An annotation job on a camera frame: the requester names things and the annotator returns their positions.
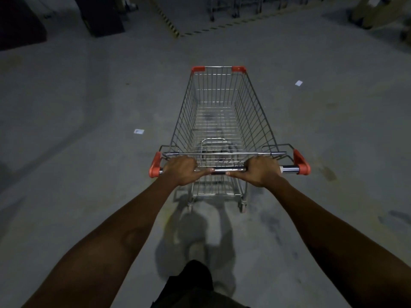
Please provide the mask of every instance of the person's left hand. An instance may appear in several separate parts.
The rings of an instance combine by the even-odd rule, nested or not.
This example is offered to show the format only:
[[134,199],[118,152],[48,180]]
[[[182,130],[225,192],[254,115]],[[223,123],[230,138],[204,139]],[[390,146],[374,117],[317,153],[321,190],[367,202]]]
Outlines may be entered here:
[[207,168],[195,172],[197,161],[186,155],[171,158],[163,168],[163,174],[167,179],[171,179],[177,186],[185,186],[195,182],[200,177],[211,174],[214,169]]

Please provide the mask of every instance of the forearm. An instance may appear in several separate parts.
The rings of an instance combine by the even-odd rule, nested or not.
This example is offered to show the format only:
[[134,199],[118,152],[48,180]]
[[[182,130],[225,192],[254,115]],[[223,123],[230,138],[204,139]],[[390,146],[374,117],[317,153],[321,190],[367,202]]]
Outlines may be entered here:
[[109,307],[175,187],[166,178],[157,179],[70,249],[25,307]]
[[411,269],[355,228],[297,191],[285,179],[268,184],[291,217],[310,253],[338,290],[353,305],[378,307],[393,295],[410,300],[404,285]]

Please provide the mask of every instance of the white label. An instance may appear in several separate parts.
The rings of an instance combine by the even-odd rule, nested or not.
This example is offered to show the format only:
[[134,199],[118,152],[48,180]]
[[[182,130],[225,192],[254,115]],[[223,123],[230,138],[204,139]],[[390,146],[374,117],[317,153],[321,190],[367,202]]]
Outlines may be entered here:
[[369,0],[367,4],[372,7],[376,7],[380,3],[380,1],[381,0]]

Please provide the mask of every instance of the person's left arm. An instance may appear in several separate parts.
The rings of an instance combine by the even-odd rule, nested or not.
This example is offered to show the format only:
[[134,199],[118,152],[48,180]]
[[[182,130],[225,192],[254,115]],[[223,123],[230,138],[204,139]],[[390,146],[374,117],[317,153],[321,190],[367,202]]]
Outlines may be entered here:
[[170,160],[154,183],[63,256],[23,308],[110,307],[174,188],[212,172],[196,167],[187,156]]

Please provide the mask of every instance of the concrete floor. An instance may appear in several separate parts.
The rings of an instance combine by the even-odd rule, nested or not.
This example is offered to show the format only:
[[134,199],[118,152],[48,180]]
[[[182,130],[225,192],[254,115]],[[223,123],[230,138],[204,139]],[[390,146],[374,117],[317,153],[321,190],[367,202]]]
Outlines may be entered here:
[[[151,183],[193,65],[245,65],[279,142],[312,165],[294,186],[411,265],[411,54],[396,26],[345,23],[339,1],[173,39],[142,3],[125,34],[92,39],[78,14],[49,41],[0,54],[0,306],[19,307],[59,258]],[[295,86],[303,81],[301,87]],[[143,135],[133,134],[144,129]],[[160,212],[113,307],[148,307],[206,238],[214,280],[251,307],[347,307],[275,199]]]

